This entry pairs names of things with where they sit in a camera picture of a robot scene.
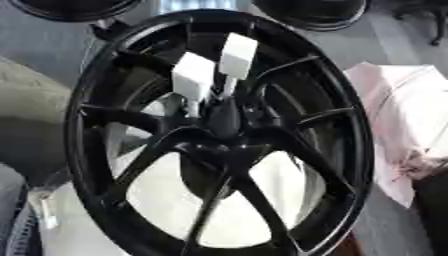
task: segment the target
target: white surface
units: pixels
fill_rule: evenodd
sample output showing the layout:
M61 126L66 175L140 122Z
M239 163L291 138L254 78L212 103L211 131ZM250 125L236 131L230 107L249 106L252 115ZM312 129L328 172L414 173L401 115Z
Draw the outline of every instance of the white surface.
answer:
M257 47L257 41L230 33L222 50L219 72L240 80L246 79Z
M215 63L187 52L172 71L173 91L188 101L204 100L213 85Z

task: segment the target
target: pink fabric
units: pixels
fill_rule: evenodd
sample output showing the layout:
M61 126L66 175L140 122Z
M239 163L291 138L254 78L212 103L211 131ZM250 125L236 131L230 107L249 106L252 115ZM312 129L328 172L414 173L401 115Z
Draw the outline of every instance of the pink fabric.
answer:
M448 156L448 81L433 66L361 63L346 75L372 127L375 180L409 207L412 179L442 170Z

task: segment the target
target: wheel rim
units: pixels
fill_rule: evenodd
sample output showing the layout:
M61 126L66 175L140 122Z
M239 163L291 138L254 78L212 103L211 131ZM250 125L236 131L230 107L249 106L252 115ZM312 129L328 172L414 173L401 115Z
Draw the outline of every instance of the wheel rim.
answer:
M276 244L264 243L238 249L201 247L200 250L191 250L195 249L195 239L185 243L162 232L146 221L129 204L120 205L123 202L112 204L113 206L104 204L103 195L114 195L114 193L110 193L110 186L114 184L114 180L110 174L110 167L107 165L103 126L109 122L121 122L146 130L154 129L153 124L157 120L151 119L148 122L148 118L145 117L146 121L140 122L138 112L126 110L123 101L118 104L116 100L111 100L114 99L114 95L123 94L120 88L129 75L129 68L140 66L159 74L155 85L147 86L147 90L141 88L136 90L140 92L139 95L148 93L155 99L169 91L170 85L164 77L169 77L172 64L175 63L167 64L169 58L163 54L154 55L155 53L163 53L166 49L173 49L179 45L182 48L187 45L188 50L217 61L219 46L224 43L225 35L229 32L256 38L261 43L260 55L262 56L256 64L260 68L254 72L255 74L249 81L262 82L249 86L248 88L252 88L249 95L258 95L263 88L275 87L276 85L266 85L272 84L272 80L282 87L281 80L290 80L288 78L291 78L286 75L287 73L293 73L295 78L301 77L302 80L297 78L299 79L297 81L307 81L303 80L305 78L308 81L313 81L314 84L310 86L312 89L309 89L311 91L308 92L314 90L314 96L319 91L323 92L317 94L319 98L302 97L301 100L309 101L305 102L306 104L303 103L309 106L307 110L309 115L302 116L301 125L302 129L310 127L318 129L314 127L331 124L329 129L337 130L335 134L339 135L340 139L337 141L339 141L340 147L335 146L334 149L342 149L343 153L335 154L332 151L336 150L330 147L326 153L328 154L329 151L332 159L339 159L339 163L335 165L341 166L342 172L339 176L334 175L337 172L333 172L334 168L331 164L322 164L328 162L321 156L323 153L317 152L314 147L310 148L309 143L302 136L294 135L295 139L292 140L290 132L277 128L246 133L242 136L243 138L253 137L254 140L258 140L262 137L263 145L270 144L282 149L287 148L291 153L306 158L305 162L312 162L311 166L319 169L317 171L329 183L329 191L333 194L327 195L326 199L328 200L318 206L319 210L315 210L312 217L307 218L294 229L287 230L281 220L279 221L277 218L278 216L272 212L272 207L263 205L265 201L262 197L260 199L260 194L257 194L256 189L255 192L248 189L256 188L251 184L252 181L247 179L247 176L240 177L238 182L234 181L237 184L235 185L237 190L246 190L246 194L255 193L255 197L258 197L258 200L255 199L253 202L254 207L259 207L261 215L270 226L272 233L276 235ZM201 40L218 43L209 44L214 45L215 48L203 49L204 47L198 47L198 42ZM297 75L297 72L293 72L295 70L300 71L300 76ZM290 82L285 83L283 87L287 88L286 84L290 84ZM296 87L291 88L289 88L291 91L298 91ZM272 104L273 100L267 96L266 101ZM196 129L197 127L193 124L188 127L176 130L179 134L176 137L176 133L174 133L174 138L177 138L176 142L201 144L214 149L222 146L204 129ZM234 145L240 147L247 142L242 139L235 142ZM89 65L73 93L67 112L65 145L74 185L81 200L104 232L132 255L149 255L150 253L160 255L191 255L191 253L255 255L256 253L268 253L277 255L279 250L286 250L283 253L290 255L324 255L331 251L350 230L365 202L373 175L372 141L365 114L355 92L334 64L315 46L278 24L249 14L221 10L187 11L160 16L132 28L104 48ZM131 176L128 181L135 178L135 173ZM218 183L221 186L227 184L229 177L233 176L237 176L237 174L223 172ZM208 203L214 204L213 197ZM202 225L197 224L196 227L200 230ZM194 228L190 235L194 238Z

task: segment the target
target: white block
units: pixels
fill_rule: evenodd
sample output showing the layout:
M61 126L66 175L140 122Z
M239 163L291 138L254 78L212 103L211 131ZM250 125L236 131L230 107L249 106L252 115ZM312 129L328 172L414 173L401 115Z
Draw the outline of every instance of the white block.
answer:
M186 52L172 71L173 92L188 101L204 100L213 85L215 62Z
M219 72L245 80L252 66L257 47L256 40L230 33L222 51Z

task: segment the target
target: wheel spoke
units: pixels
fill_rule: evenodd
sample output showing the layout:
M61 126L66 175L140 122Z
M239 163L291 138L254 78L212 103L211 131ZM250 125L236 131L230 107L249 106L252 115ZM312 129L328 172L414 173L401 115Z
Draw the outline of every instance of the wheel spoke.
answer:
M328 185L328 191L334 196L354 194L352 186L338 174L328 161L300 133L294 133L278 126L253 129L246 132L250 140L270 143L276 150L284 150L318 172Z
M207 225L211 214L216 209L222 195L225 194L229 188L229 184L232 178L226 172L224 172L216 182L216 184L211 187L206 194L204 203L199 210L199 214L188 233L187 239L185 241L184 248L182 249L181 256L194 255L197 249L200 247L199 238L204 230L205 225Z
M338 174L325 159L320 152L318 152L313 146L300 133L292 133L276 129L277 135L279 135L278 142L280 146L293 154L304 163L312 167L318 172L322 178L326 181L329 192L335 196L342 196L347 194L354 194L352 186Z
M281 255L305 255L304 251L300 249L289 234L288 228L277 211L249 175L238 176L233 185L266 221L271 230L273 245L284 252Z
M212 140L213 138L209 133L194 127L178 128L150 137L145 149L102 195L102 201L113 206L125 201L126 192L134 180L160 157L174 152L177 145L187 143L187 141Z
M161 126L162 117L147 113L90 104L81 106L81 114L93 125L106 125L112 122L133 126L149 133L156 133Z
M319 57L316 55L308 55L305 56L303 58L294 60L292 62L286 63L286 64L282 64L280 66L271 68L263 73L261 73L257 78L255 78L255 80L253 81L253 85L250 87L250 92L249 95L254 96L256 95L260 89L262 89L266 84L266 80L274 77L278 74L281 74L283 72L289 72L290 70L294 70L298 65L304 63L304 62L308 62L308 61L312 61L312 60L316 60Z
M346 117L350 114L353 114L354 111L354 108L338 108L305 115L300 118L300 121L297 122L295 126L301 130L304 130L320 124L332 122L342 117Z
M288 229L264 193L250 177L250 169L273 149L268 146L244 146L233 149L227 155L226 170L232 175L232 186L241 192L266 221L272 234L272 242L283 250L283 255L304 255L290 236Z
M114 63L119 67L142 67L149 69L166 79L171 77L171 71L173 70L174 65L157 56L130 50L120 50L116 53L118 56L114 60Z
M95 159L88 162L88 168L95 170L90 175L96 193L106 191L107 187L113 184L112 170L108 163L104 140L104 129L102 127L92 127L84 132L84 152L87 159Z

